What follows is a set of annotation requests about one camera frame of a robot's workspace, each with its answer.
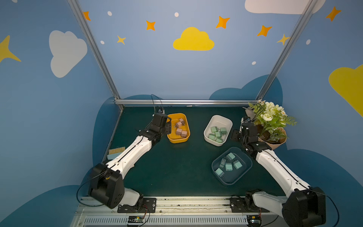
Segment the vent grille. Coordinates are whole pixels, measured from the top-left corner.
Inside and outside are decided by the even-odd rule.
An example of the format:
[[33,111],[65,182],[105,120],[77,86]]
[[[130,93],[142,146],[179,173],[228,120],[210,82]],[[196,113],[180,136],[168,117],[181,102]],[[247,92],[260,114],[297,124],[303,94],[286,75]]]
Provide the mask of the vent grille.
[[[169,215],[150,217],[145,225],[227,225],[248,224],[246,215]],[[89,216],[83,226],[116,226],[126,225],[128,217]]]

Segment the plastic container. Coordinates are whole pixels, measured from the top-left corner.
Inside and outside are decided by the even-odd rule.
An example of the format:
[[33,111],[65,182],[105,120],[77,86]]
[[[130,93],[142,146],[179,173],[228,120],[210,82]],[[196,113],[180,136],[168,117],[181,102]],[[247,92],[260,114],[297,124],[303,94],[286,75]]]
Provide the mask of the plastic container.
[[[232,171],[226,171],[225,168],[221,168],[221,170],[223,170],[223,172],[224,172],[224,176],[223,177],[219,177],[216,174],[215,171],[218,168],[220,168],[219,167],[219,164],[221,163],[222,158],[225,158],[226,155],[229,154],[229,153],[232,153],[232,154],[234,154],[236,156],[234,158],[234,160],[239,160],[240,163],[242,164],[242,167],[240,167],[238,170],[236,170],[236,168],[233,166],[233,170]],[[248,170],[250,170],[251,167],[252,167],[252,160],[244,152],[242,152],[241,149],[239,149],[238,147],[231,147],[230,149],[228,149],[226,152],[224,152],[223,154],[221,154],[218,158],[216,158],[212,162],[212,171],[213,171],[214,175],[224,185],[233,185]]]
[[[171,133],[168,134],[169,141],[172,143],[186,142],[190,136],[190,130],[189,130],[189,125],[188,125],[188,121],[187,121],[187,116],[185,116],[185,114],[183,114],[183,113],[176,113],[176,114],[169,114],[168,117],[171,118]],[[175,132],[176,132],[175,123],[179,122],[179,119],[181,119],[181,118],[185,121],[185,125],[180,127],[184,131],[187,131],[187,137],[185,137],[185,138],[182,138],[181,136],[175,134]]]
[[[208,143],[211,143],[213,145],[216,145],[217,147],[220,147],[226,142],[229,132],[231,131],[232,125],[233,125],[233,123],[230,119],[222,117],[220,115],[214,115],[214,116],[212,116],[211,120],[209,121],[207,127],[204,130],[204,139]],[[221,143],[218,143],[218,142],[208,138],[209,134],[212,133],[211,127],[214,127],[214,126],[216,126],[218,129],[226,128],[226,130],[227,130],[227,134],[222,136],[223,142],[221,142]]]

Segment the white bowl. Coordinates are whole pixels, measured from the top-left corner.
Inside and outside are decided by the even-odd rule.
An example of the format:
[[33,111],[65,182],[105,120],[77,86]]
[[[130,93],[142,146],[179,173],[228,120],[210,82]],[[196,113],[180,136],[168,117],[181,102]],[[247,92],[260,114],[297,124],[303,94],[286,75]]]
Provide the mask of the white bowl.
[[[222,117],[220,115],[214,115],[214,116],[212,116],[211,120],[209,121],[207,127],[204,130],[204,139],[208,143],[211,143],[217,147],[220,147],[226,142],[229,132],[231,131],[232,125],[233,125],[233,123],[230,119]],[[227,130],[227,134],[222,136],[223,142],[221,142],[221,143],[217,143],[216,141],[208,138],[209,134],[212,133],[211,127],[214,127],[214,126],[216,126],[218,129],[226,128],[226,130]]]

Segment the yellow cloud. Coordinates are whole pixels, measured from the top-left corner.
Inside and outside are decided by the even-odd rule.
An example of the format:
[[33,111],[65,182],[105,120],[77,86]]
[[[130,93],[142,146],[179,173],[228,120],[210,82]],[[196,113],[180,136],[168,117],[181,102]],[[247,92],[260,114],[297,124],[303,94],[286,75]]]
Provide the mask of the yellow cloud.
[[341,95],[362,117],[363,105],[363,65],[356,69],[342,67],[329,76],[331,87]]
[[181,38],[174,41],[173,47],[177,50],[210,50],[214,42],[206,32],[190,27],[183,31]]

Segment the white cloud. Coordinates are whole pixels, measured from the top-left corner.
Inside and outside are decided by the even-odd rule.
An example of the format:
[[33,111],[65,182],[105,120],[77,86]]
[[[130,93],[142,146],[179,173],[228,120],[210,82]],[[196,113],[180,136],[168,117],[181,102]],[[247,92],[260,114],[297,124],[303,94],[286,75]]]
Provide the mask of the white cloud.
[[[302,14],[309,0],[246,0],[245,8],[251,13]],[[313,13],[325,3],[318,0]]]
[[53,54],[50,67],[56,77],[64,77],[87,53],[87,44],[72,32],[52,31],[49,47]]

